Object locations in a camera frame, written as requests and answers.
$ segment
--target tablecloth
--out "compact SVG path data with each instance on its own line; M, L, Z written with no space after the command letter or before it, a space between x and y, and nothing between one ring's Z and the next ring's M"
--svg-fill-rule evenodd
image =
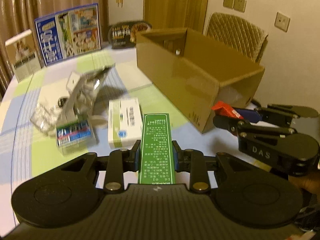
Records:
M0 106L0 235L4 236L18 225L11 207L14 190L24 181L61 165L88 151L98 156L114 150L108 144L108 129L96 128L97 145L62 155L54 138L41 134L30 122L37 103L54 106L60 97L68 96L66 84L72 71L85 73L113 65L108 72L94 114L107 116L108 101L115 98L137 97L142 114L169 113L172 139L182 149L192 148L214 156L224 151L241 159L254 159L240 153L237 138L221 129L201 134L181 112L137 68L136 49L112 50L73 58L35 73L21 83L14 78ZM209 172L211 187L216 187L213 172ZM188 182L189 174L176 174L177 183ZM99 176L97 187L103 183ZM137 182L137 175L124 174L125 183Z

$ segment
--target blue framed box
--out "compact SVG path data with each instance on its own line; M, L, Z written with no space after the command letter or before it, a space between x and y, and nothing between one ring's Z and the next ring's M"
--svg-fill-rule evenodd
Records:
M37 18L35 24L46 66L101 49L97 3Z

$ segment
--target ribbed black surface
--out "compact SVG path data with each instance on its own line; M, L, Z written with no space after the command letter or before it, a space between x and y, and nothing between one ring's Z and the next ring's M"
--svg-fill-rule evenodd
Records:
M21 224L5 240L284 240L299 233L294 225L252 229L234 223L207 195L185 185L130 185L107 195L86 219L63 228L32 228Z

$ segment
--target white wall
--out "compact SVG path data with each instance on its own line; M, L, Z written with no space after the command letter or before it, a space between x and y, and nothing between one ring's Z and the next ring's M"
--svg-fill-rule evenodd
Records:
M245 12L209 0L209 16L224 12L241 16L269 33L260 64L266 68L255 95L267 103L296 104L320 111L320 0L247 0ZM291 18L288 32L274 27L277 11Z
M109 1L109 24L122 21L142 20L143 0L124 0L123 7L116 0Z

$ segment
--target blue circular logo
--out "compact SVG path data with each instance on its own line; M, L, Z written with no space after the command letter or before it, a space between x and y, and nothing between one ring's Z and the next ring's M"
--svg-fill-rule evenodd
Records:
M127 131L126 131L126 130L119 131L119 132L118 132L118 136L119 136L120 138L127 137Z

